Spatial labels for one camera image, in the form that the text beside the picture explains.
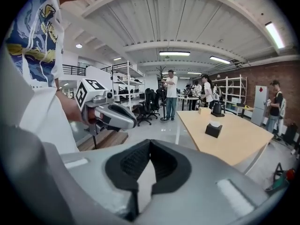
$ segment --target white curved ceiling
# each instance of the white curved ceiling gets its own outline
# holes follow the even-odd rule
[[[183,70],[216,72],[222,65],[210,56],[247,63],[280,56],[296,45],[269,0],[79,0],[64,4],[62,15],[66,50],[104,66],[130,60],[146,72],[159,65],[179,69],[180,63]],[[283,50],[264,27],[270,21]],[[75,48],[77,43],[83,48]],[[191,54],[165,61],[159,56],[165,50]]]

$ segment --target black railing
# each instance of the black railing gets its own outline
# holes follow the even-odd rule
[[[62,69],[64,71],[64,74],[67,74],[67,75],[85,76],[85,68],[83,68],[83,67],[76,67],[76,66],[70,66],[70,65],[63,64]]]
[[[116,64],[116,65],[113,65],[112,67],[109,66],[109,67],[105,67],[105,68],[102,68],[101,70],[107,72],[107,73],[111,73],[112,72],[112,68],[118,68],[118,67],[122,67],[124,65],[127,65],[127,63],[120,63],[120,64]]]

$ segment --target black kettle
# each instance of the black kettle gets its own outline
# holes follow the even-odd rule
[[[215,103],[212,112],[213,112],[214,114],[221,114],[221,113],[222,113],[222,104],[221,104],[221,103],[218,103],[218,102]]]

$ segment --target black t-shirt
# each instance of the black t-shirt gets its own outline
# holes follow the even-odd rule
[[[279,107],[281,107],[282,99],[283,99],[282,93],[279,91],[276,94],[273,103],[275,103],[275,104],[279,103]],[[279,108],[278,107],[271,107],[271,109],[270,109],[270,115],[272,115],[272,116],[279,116]]]

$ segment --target floor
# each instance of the floor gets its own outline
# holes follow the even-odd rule
[[[181,110],[181,103],[177,103],[177,109]],[[162,108],[159,110],[159,112],[161,117],[163,117]],[[174,143],[178,119],[179,118],[175,116],[174,121],[162,122],[159,118],[155,119],[155,117],[153,117],[151,126],[147,122],[142,122],[140,127],[127,130],[129,137],[126,140],[126,143],[138,143],[144,139],[158,139]],[[80,143],[81,141],[84,141],[84,139],[90,137],[90,135],[83,130],[83,124],[70,122],[70,125],[76,143]],[[196,150],[195,145],[183,124],[181,124],[180,128],[179,145]],[[280,144],[279,142],[272,140],[270,145],[267,146],[266,150],[255,166],[247,174],[247,176],[259,184],[263,189],[267,188],[272,184],[273,173],[278,162],[281,163],[284,170],[295,166],[297,160],[295,159],[295,156],[291,155],[291,150],[292,147],[287,147],[284,144]],[[256,154],[253,154],[245,161],[237,164],[235,168],[243,172],[253,161],[255,155]],[[151,186],[156,182],[154,168],[151,162],[149,162],[138,182],[140,188],[138,196],[139,209],[142,211],[150,201]]]

